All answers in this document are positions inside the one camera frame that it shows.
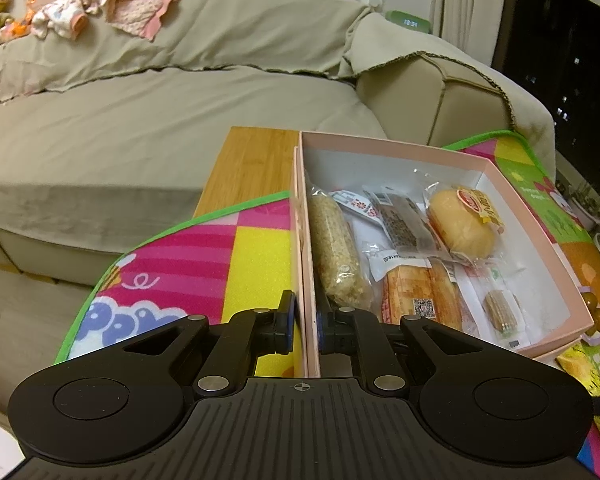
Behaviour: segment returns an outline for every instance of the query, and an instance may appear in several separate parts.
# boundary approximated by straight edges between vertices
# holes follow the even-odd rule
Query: bread
[[[440,260],[432,258],[431,288],[436,304],[436,321],[462,332],[462,311],[458,301],[456,286],[451,283],[445,266]]]
[[[493,229],[461,202],[455,189],[435,193],[427,213],[452,253],[476,260],[487,258],[493,252],[496,240]]]
[[[402,316],[419,314],[436,319],[429,269],[401,265],[384,277],[382,320],[399,324]]]

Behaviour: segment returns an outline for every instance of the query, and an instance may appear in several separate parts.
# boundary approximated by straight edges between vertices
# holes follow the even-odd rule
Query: pink box
[[[302,351],[297,370],[320,376],[314,268],[306,202],[305,173],[323,189],[408,186],[418,168],[447,182],[488,194],[505,223],[507,257],[523,270],[516,295],[539,328],[522,355],[546,359],[574,344],[593,325],[590,313],[564,264],[525,203],[496,166],[485,158],[394,140],[301,132],[294,155],[292,234],[294,288],[299,298]]]

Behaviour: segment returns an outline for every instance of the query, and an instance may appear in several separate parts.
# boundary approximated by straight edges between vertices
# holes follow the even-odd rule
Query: black gripper pad
[[[235,395],[198,402],[170,440],[142,456],[90,467],[31,458],[7,478],[593,480],[596,476],[573,458],[509,468],[456,454],[421,427],[407,402],[368,394],[355,379],[251,378]]]

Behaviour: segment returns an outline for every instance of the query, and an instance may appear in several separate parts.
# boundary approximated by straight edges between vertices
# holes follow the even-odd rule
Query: snack package
[[[314,265],[327,296],[338,306],[369,310],[372,290],[349,225],[336,201],[311,186],[307,196]]]
[[[430,262],[433,297],[439,313],[437,321],[465,334],[480,337],[474,317],[460,293],[453,264],[435,258]]]
[[[429,269],[401,265],[383,280],[383,322],[399,324],[400,318],[409,314],[437,320]]]
[[[389,187],[363,187],[380,215],[382,228],[400,256],[448,258],[444,244],[409,197]]]
[[[498,267],[494,264],[474,264],[463,267],[470,280],[474,294],[466,294],[469,309],[478,323],[480,334],[490,334],[492,342],[509,350],[517,350],[529,346],[526,334],[525,318],[520,309],[518,298],[508,289]],[[482,322],[486,320],[489,327],[480,327],[478,316],[484,314]]]
[[[425,199],[429,220],[453,256],[475,262],[494,255],[504,224],[485,193],[437,182]]]
[[[456,330],[465,322],[469,330],[475,326],[468,309],[463,314],[462,297],[441,260],[406,258],[377,246],[364,252],[371,275],[382,283],[382,322],[398,324],[402,316],[419,314]]]

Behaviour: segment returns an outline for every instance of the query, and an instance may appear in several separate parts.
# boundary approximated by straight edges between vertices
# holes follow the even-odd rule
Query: round bun
[[[428,213],[450,251],[470,260],[490,256],[495,233],[460,201],[455,189],[443,189],[434,194],[429,201]]]

